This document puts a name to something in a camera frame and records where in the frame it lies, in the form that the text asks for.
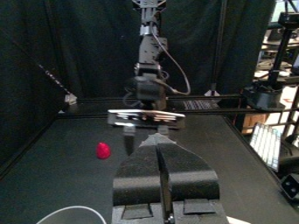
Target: red object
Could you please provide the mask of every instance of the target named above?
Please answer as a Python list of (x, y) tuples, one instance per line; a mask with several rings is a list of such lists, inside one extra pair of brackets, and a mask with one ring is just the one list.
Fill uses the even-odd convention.
[(98, 158), (106, 159), (111, 155), (110, 147), (106, 143), (98, 144)]

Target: black table surface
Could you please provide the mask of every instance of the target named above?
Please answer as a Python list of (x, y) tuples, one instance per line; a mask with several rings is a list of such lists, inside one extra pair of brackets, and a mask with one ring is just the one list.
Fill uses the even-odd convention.
[[(135, 147), (155, 131), (139, 129)], [(195, 152), (219, 175), (227, 216), (250, 223), (299, 223), (274, 173), (221, 115), (187, 115), (170, 138)], [(110, 145), (109, 159), (97, 145)], [(63, 207), (87, 206), (111, 222), (113, 183), (127, 159), (123, 129), (106, 118), (58, 119), (0, 182), (0, 223), (36, 223)]]

